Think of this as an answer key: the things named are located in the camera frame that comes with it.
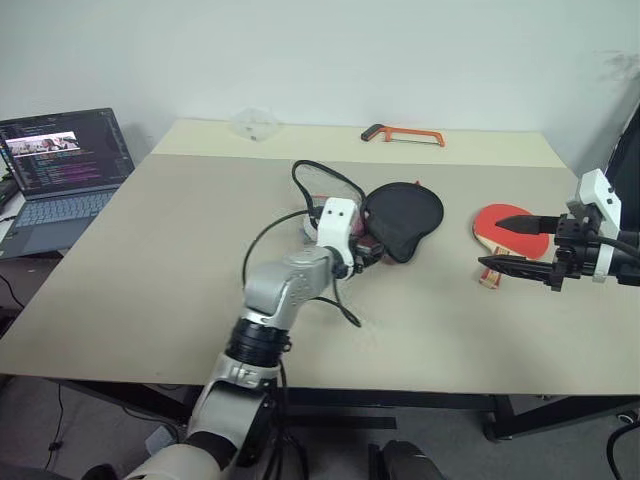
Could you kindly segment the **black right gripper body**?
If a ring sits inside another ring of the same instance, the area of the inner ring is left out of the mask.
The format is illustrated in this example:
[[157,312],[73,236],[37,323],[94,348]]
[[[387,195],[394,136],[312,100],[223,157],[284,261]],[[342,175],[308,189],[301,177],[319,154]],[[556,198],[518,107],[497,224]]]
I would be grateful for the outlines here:
[[565,278],[594,275],[600,250],[596,236],[588,217],[582,220],[568,214],[559,217],[554,235],[557,249],[549,276],[552,291],[559,292]]

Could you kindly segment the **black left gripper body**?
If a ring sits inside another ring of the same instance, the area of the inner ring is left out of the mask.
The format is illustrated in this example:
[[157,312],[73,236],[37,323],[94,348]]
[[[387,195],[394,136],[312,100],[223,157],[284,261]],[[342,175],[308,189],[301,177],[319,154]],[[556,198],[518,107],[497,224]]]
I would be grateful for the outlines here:
[[354,273],[361,274],[365,269],[376,264],[384,255],[384,245],[370,234],[359,237],[352,236],[349,240],[350,250],[354,259]]

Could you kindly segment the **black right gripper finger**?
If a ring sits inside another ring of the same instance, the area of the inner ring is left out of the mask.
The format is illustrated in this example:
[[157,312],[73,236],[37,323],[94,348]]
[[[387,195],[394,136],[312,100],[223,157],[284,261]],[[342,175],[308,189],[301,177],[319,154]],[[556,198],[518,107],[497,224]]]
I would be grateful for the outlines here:
[[495,225],[518,234],[554,234],[557,230],[557,218],[552,216],[513,215],[497,221]]
[[490,255],[479,257],[478,261],[498,273],[539,282],[547,281],[553,270],[551,263],[532,261],[522,256]]

